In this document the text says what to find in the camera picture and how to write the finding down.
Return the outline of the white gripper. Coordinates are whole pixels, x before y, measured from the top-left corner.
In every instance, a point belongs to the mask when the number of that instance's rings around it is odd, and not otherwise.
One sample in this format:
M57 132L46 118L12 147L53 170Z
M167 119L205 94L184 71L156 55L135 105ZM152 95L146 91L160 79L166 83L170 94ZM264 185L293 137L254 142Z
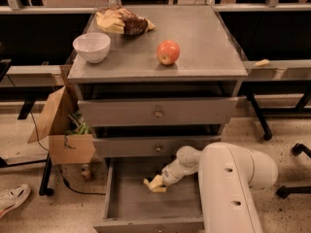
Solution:
M164 193L166 192L165 186L177 183L184 176L192 175L193 173L194 167L187 166L179 160L174 160L162 169L161 175L156 175L151 182L144 179L143 183L153 193Z

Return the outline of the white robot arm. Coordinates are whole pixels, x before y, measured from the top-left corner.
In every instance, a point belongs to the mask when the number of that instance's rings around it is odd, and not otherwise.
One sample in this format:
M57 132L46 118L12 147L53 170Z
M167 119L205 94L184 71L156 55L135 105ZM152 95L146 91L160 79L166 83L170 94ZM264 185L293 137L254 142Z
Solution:
M203 150L183 146L174 161L144 184L152 192L164 192L192 174L198 175L206 233L263 233L251 190L270 188L278 179L268 154L224 142Z

